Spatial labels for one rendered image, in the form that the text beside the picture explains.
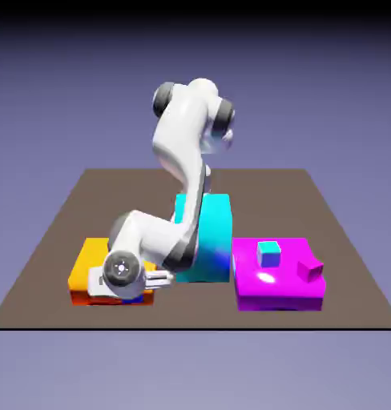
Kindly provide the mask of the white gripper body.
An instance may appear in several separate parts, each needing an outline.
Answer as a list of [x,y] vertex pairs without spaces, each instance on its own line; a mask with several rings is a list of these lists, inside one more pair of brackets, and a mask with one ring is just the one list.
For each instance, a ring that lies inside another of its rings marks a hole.
[[145,280],[142,276],[126,286],[115,286],[105,280],[103,267],[89,269],[87,278],[87,293],[91,297],[111,297],[114,299],[134,299],[145,291]]

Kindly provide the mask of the small cyan cube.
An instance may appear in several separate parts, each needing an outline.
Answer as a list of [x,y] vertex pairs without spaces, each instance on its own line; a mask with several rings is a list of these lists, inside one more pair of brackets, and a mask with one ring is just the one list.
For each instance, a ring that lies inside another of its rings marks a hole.
[[256,256],[260,267],[278,267],[281,257],[280,245],[275,240],[259,241]]

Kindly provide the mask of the small magenta cube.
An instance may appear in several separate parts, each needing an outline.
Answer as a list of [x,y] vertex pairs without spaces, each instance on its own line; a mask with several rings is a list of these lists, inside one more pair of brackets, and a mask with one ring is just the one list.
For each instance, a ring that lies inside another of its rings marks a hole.
[[297,262],[297,275],[306,283],[317,280],[323,273],[324,264],[318,259],[305,259]]

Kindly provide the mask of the large orange box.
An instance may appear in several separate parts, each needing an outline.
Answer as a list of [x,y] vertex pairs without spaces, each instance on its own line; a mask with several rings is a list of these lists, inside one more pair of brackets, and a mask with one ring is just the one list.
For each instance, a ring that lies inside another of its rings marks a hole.
[[107,255],[108,238],[86,238],[67,280],[71,301],[74,305],[138,305],[151,306],[154,302],[153,290],[143,293],[141,304],[122,304],[122,299],[91,297],[87,293],[87,278],[90,267],[101,266]]

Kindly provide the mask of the large cyan box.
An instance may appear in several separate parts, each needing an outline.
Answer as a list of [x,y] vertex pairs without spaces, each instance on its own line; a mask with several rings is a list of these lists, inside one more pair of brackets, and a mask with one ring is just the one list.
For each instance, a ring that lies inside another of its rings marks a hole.
[[232,209],[228,194],[205,194],[195,262],[176,274],[178,283],[227,283],[232,256]]

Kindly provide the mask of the large magenta box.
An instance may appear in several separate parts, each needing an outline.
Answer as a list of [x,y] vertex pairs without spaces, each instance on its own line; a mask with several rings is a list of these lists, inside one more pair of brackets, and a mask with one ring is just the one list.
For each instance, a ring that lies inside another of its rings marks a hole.
[[[256,248],[259,241],[275,240],[281,248],[278,267],[260,267]],[[306,238],[235,237],[232,240],[232,267],[241,311],[319,311],[326,281],[323,276],[306,283],[297,275],[297,262],[316,259]]]

